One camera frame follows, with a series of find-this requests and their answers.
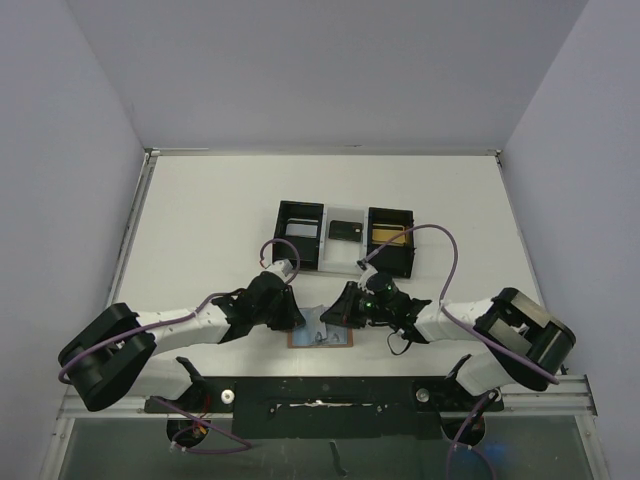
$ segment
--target small object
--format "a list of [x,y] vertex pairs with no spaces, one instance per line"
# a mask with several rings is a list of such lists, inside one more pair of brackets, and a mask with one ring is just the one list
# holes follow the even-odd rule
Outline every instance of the small object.
[[[382,245],[388,242],[400,232],[404,232],[406,229],[402,225],[389,225],[385,223],[374,223],[373,232],[371,233],[371,241],[374,245]],[[407,243],[406,235],[398,237],[393,240],[389,245],[404,245]]]
[[362,241],[362,223],[332,220],[329,223],[329,238],[360,243]]
[[429,390],[421,388],[416,392],[416,398],[420,403],[427,403],[429,401]]
[[328,325],[321,321],[323,305],[302,308],[300,313],[306,325],[289,332],[289,348],[352,347],[353,331],[344,326]]
[[225,405],[231,405],[235,400],[235,398],[236,398],[236,394],[233,393],[233,390],[229,390],[229,389],[224,390],[220,395],[220,399],[222,400],[222,403],[224,403]]

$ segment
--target cable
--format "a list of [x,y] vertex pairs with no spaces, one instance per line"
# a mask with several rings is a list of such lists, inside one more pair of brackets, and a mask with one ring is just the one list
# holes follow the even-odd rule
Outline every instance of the cable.
[[[231,292],[230,295],[235,294],[239,290],[242,290],[242,289],[235,290]],[[114,337],[107,338],[106,340],[103,340],[100,343],[96,343],[95,345],[87,348],[82,353],[73,357],[67,364],[65,364],[65,366],[62,367],[62,369],[58,373],[58,380],[62,383],[66,383],[67,385],[71,385],[71,382],[65,377],[65,375],[67,374],[67,372],[69,372],[69,370],[75,367],[78,364],[78,362],[87,358],[92,353],[97,352],[98,350],[101,350],[111,345],[112,343],[121,342],[129,337],[137,335],[138,333],[146,332],[147,330],[152,330],[154,328],[166,327],[168,325],[175,325],[176,323],[182,323],[182,322],[186,322],[187,320],[191,320],[196,315],[198,315],[209,304],[209,302],[211,302],[211,300],[213,300],[216,297],[221,297],[223,295],[226,295],[226,293],[212,293],[207,298],[205,298],[202,301],[202,303],[198,305],[198,307],[196,307],[196,309],[193,312],[183,317],[174,318],[173,320],[164,320],[162,322],[150,323],[149,325],[143,325],[141,327],[137,327],[132,330],[127,330],[126,332],[116,335]]]
[[389,245],[391,242],[393,242],[396,238],[399,238],[403,235],[406,235],[410,232],[413,232],[415,230],[420,230],[422,228],[435,228],[436,230],[440,230],[441,232],[443,232],[447,237],[449,237],[449,240],[451,241],[451,245],[453,247],[453,264],[451,265],[451,271],[449,272],[449,276],[447,277],[447,281],[444,283],[444,286],[442,287],[442,291],[440,292],[440,308],[442,310],[442,313],[449,319],[451,320],[453,323],[455,323],[457,326],[459,326],[460,328],[462,328],[464,331],[466,331],[467,333],[469,333],[470,335],[473,335],[474,337],[476,337],[478,340],[480,340],[482,343],[484,343],[485,345],[487,345],[488,347],[493,348],[494,350],[502,353],[503,355],[506,355],[507,357],[511,358],[512,360],[515,360],[516,362],[518,362],[519,364],[529,368],[530,370],[534,371],[535,373],[537,373],[538,375],[544,377],[545,380],[547,380],[550,383],[553,383],[554,385],[558,385],[560,382],[558,381],[558,379],[550,374],[549,372],[547,372],[546,370],[542,369],[541,367],[539,367],[538,365],[536,365],[535,363],[533,363],[531,360],[529,360],[528,358],[525,358],[523,356],[518,355],[515,352],[512,352],[511,350],[503,347],[502,345],[500,345],[499,343],[494,342],[493,340],[486,338],[484,336],[482,336],[480,333],[476,332],[472,326],[467,325],[466,323],[462,322],[461,320],[458,320],[456,317],[454,317],[446,308],[445,305],[443,305],[442,301],[444,300],[444,296],[447,293],[447,290],[449,289],[449,285],[451,284],[451,280],[453,279],[453,275],[456,273],[456,269],[458,268],[458,243],[456,242],[456,239],[453,237],[453,235],[451,234],[451,232],[449,230],[447,230],[446,228],[444,228],[441,225],[436,225],[434,223],[426,223],[424,225],[416,225],[415,227],[411,227],[408,230],[405,230],[403,232],[400,232],[397,235],[394,235],[393,237],[391,237],[389,240],[387,240],[385,243],[383,243],[382,245],[380,245],[378,248],[376,248],[373,252],[371,252],[369,255],[367,255],[366,257],[364,257],[362,259],[363,262],[368,262],[369,260],[371,260],[373,257],[375,257],[378,253],[380,253],[380,250],[382,250],[384,247],[386,247],[387,245]]
[[[193,420],[196,423],[199,423],[200,425],[202,425],[203,427],[207,427],[210,428],[211,430],[218,432],[221,435],[224,435],[225,437],[241,443],[243,446],[242,447],[236,447],[236,448],[227,448],[227,449],[220,449],[220,450],[200,450],[200,449],[194,449],[194,448],[185,448],[185,452],[188,453],[193,453],[193,454],[197,454],[197,455],[227,455],[229,453],[240,453],[240,452],[246,452],[247,450],[251,449],[253,447],[253,445],[251,444],[250,441],[245,440],[243,438],[237,437],[235,436],[233,433],[227,432],[226,430],[221,429],[220,427],[216,427],[215,425],[213,425],[210,422],[207,422],[206,420],[202,419],[202,418],[198,418],[195,415],[191,415],[189,412],[186,412],[184,410],[182,410],[179,407],[176,407],[175,405],[173,405],[170,402],[167,402],[166,400],[160,398],[160,397],[149,397],[150,400],[153,400],[156,403],[159,403],[160,405],[162,405],[163,407],[168,408],[169,410],[173,410],[176,413],[179,413],[180,415],[182,415],[183,417],[186,417],[190,420]],[[182,430],[179,430],[173,437],[171,437],[171,443],[173,444],[173,442],[176,441],[176,439],[182,435],[183,433],[189,431],[191,428],[193,428],[192,425],[189,425],[188,427],[183,428]]]
[[300,272],[300,252],[298,252],[296,246],[289,240],[285,240],[284,238],[272,238],[271,240],[266,241],[265,244],[260,248],[260,265],[262,265],[262,262],[264,261],[264,249],[272,243],[284,243],[291,250],[293,250],[293,254],[296,256],[296,268],[293,270],[291,276],[284,282],[286,285],[289,285],[291,282],[293,282],[293,279],[296,278],[298,276],[298,273]]
[[402,355],[403,353],[406,353],[407,350],[409,350],[409,348],[411,347],[411,345],[413,344],[413,342],[411,340],[409,340],[407,342],[407,344],[404,346],[404,350],[402,350],[400,353],[396,352],[393,350],[393,348],[391,348],[391,337],[393,335],[395,335],[396,332],[391,332],[389,334],[389,336],[387,337],[387,346],[389,347],[389,351],[391,352],[392,355],[395,355],[396,357],[399,357],[400,355]]
[[[458,429],[458,431],[456,432],[455,437],[453,437],[453,441],[451,442],[451,445],[449,445],[449,450],[447,452],[447,463],[446,463],[446,478],[447,480],[449,480],[451,478],[450,475],[450,470],[451,470],[451,458],[453,457],[453,452],[456,448],[456,446],[458,445],[465,445],[464,443],[460,443],[460,437],[462,436],[462,434],[464,433],[464,431],[466,430],[467,426],[471,423],[471,421],[474,419],[474,417],[476,416],[476,414],[478,413],[478,411],[482,408],[482,406],[484,405],[484,403],[489,400],[491,398],[491,394],[493,395],[497,395],[497,392],[495,392],[494,390],[491,390],[487,393],[485,393],[480,400],[478,400],[478,403],[475,404],[475,406],[473,407],[473,409],[471,410],[471,412],[469,413],[469,415],[467,416],[467,418],[464,419],[464,422],[462,422],[462,425],[460,425],[460,428]],[[496,476],[496,471],[493,468],[493,466],[491,465],[491,463],[489,462],[489,459],[479,450],[475,450],[474,448],[470,448],[469,445],[465,445],[467,448],[469,448],[470,450],[472,450],[473,452],[475,452],[480,458],[482,458],[485,463],[487,464],[487,466],[489,467],[489,470],[491,471],[491,478],[493,480],[497,479]]]

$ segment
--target purple cable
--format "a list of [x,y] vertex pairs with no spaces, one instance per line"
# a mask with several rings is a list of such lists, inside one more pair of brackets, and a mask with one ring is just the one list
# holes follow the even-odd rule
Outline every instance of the purple cable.
[[298,252],[296,246],[289,240],[285,240],[284,238],[272,238],[271,240],[265,242],[262,248],[260,248],[260,264],[262,264],[262,261],[264,260],[264,249],[272,243],[284,243],[291,250],[293,250],[293,254],[296,256],[296,268],[293,270],[293,273],[287,279],[287,281],[284,282],[286,285],[289,285],[291,282],[293,282],[293,279],[296,278],[298,276],[298,273],[300,272],[300,252]]
[[[450,475],[450,470],[451,470],[451,458],[453,457],[453,451],[455,449],[455,447],[457,445],[465,445],[464,443],[460,443],[460,437],[462,436],[462,434],[464,433],[465,429],[467,428],[467,426],[469,425],[469,423],[471,422],[471,420],[473,419],[473,417],[476,416],[476,414],[478,413],[478,410],[480,410],[480,408],[484,405],[484,402],[486,402],[487,400],[489,400],[491,394],[497,395],[494,391],[490,391],[485,393],[480,400],[478,400],[478,403],[475,404],[475,406],[473,407],[473,409],[471,410],[471,412],[469,413],[469,415],[467,416],[467,418],[464,419],[464,422],[462,422],[462,425],[460,425],[460,428],[458,429],[458,431],[456,432],[455,437],[453,437],[453,441],[451,442],[451,445],[449,445],[449,451],[447,452],[447,463],[446,463],[446,478],[447,480],[449,480],[451,478]],[[485,463],[487,464],[487,466],[489,467],[489,470],[491,471],[491,478],[493,480],[496,480],[497,476],[496,476],[496,471],[493,468],[493,466],[491,465],[491,463],[489,462],[489,459],[479,450],[475,450],[475,449],[471,449],[473,452],[475,452],[478,456],[480,456],[480,458],[482,458]]]
[[226,295],[226,294],[212,293],[202,301],[202,303],[195,309],[195,311],[191,312],[188,315],[185,315],[184,317],[174,318],[173,320],[164,320],[162,322],[151,323],[149,325],[143,325],[141,327],[134,328],[133,330],[127,330],[126,332],[123,332],[114,337],[107,338],[106,340],[103,340],[100,343],[96,343],[92,347],[87,348],[84,352],[73,357],[67,364],[65,364],[65,366],[62,367],[62,369],[58,373],[58,380],[60,380],[60,382],[62,383],[66,383],[67,385],[71,385],[71,382],[65,378],[65,375],[69,370],[75,367],[78,364],[78,362],[82,361],[84,358],[91,355],[92,353],[97,352],[98,350],[105,348],[112,343],[121,342],[122,340],[132,337],[133,335],[137,335],[138,333],[146,332],[147,330],[151,330],[154,328],[166,327],[168,325],[175,325],[176,323],[182,323],[182,322],[186,322],[187,320],[191,320],[198,313],[200,313],[204,309],[204,307],[206,307],[209,304],[211,300],[213,300],[216,297],[221,297],[222,295]]
[[378,248],[376,248],[373,252],[371,252],[369,255],[367,255],[366,257],[364,257],[363,261],[364,262],[368,262],[369,260],[371,260],[373,257],[375,257],[378,253],[380,253],[380,250],[382,250],[384,247],[386,247],[387,245],[389,245],[391,242],[393,242],[396,238],[402,237],[403,235],[406,235],[407,233],[413,232],[415,230],[420,230],[422,228],[435,228],[436,230],[440,230],[441,232],[443,232],[447,237],[449,237],[449,240],[451,241],[451,245],[453,246],[453,264],[451,265],[451,271],[449,272],[449,276],[447,277],[447,281],[444,282],[444,286],[442,287],[442,291],[440,292],[440,305],[441,305],[441,309],[442,309],[442,313],[444,313],[444,315],[451,320],[453,323],[455,323],[457,326],[459,326],[460,328],[462,328],[464,331],[466,331],[467,333],[469,333],[470,335],[473,335],[474,337],[476,337],[478,340],[480,340],[481,342],[483,342],[485,345],[487,345],[488,347],[493,348],[494,350],[502,353],[503,355],[506,355],[507,357],[511,358],[512,360],[515,360],[516,362],[518,362],[521,365],[524,365],[525,367],[529,368],[530,370],[534,371],[535,373],[537,373],[538,375],[542,376],[545,378],[545,380],[547,380],[550,383],[553,383],[554,385],[558,385],[558,383],[560,383],[558,381],[558,379],[550,374],[549,372],[547,372],[546,370],[542,369],[541,367],[539,367],[538,365],[536,365],[535,363],[533,363],[531,360],[529,360],[528,358],[522,357],[520,355],[518,355],[515,352],[512,352],[511,350],[503,347],[502,345],[500,345],[499,343],[494,342],[493,340],[486,338],[484,336],[482,336],[480,333],[476,332],[472,326],[467,325],[466,323],[462,322],[461,320],[458,320],[456,317],[454,317],[448,310],[447,308],[442,305],[442,300],[444,299],[444,296],[447,293],[447,290],[449,290],[449,285],[451,285],[451,280],[453,279],[453,275],[456,273],[456,269],[458,268],[458,243],[456,242],[456,239],[453,238],[453,235],[451,234],[451,232],[449,230],[447,230],[446,228],[444,228],[441,225],[436,225],[434,223],[425,223],[424,225],[416,225],[415,227],[411,227],[408,230],[405,230],[403,232],[400,232],[397,235],[394,235],[393,237],[391,237],[389,240],[387,240],[385,243],[383,243],[382,245],[380,245]]
[[[245,440],[243,438],[240,437],[236,437],[233,433],[227,432],[226,430],[221,429],[220,427],[216,427],[215,425],[213,425],[210,422],[207,422],[206,420],[202,419],[202,418],[198,418],[195,415],[191,415],[189,412],[186,412],[184,410],[182,410],[181,408],[176,407],[175,405],[167,402],[166,400],[160,398],[160,397],[150,397],[151,400],[153,400],[156,403],[159,403],[160,405],[173,410],[176,413],[179,413],[180,415],[182,415],[183,417],[188,418],[189,420],[193,420],[194,422],[202,425],[203,427],[207,427],[210,428],[211,430],[218,432],[221,435],[224,435],[225,437],[241,443],[243,446],[242,447],[237,447],[237,448],[226,448],[226,449],[220,449],[220,450],[200,450],[200,449],[194,449],[194,448],[187,448],[185,449],[186,452],[188,453],[193,453],[196,455],[227,455],[230,453],[240,453],[240,452],[246,452],[247,450],[251,449],[253,447],[253,445],[251,444],[251,442],[249,442],[248,440]],[[178,431],[173,437],[171,437],[171,441],[175,442],[176,439],[182,435],[184,432],[193,429],[193,425],[189,425],[186,428],[183,428],[182,430]]]

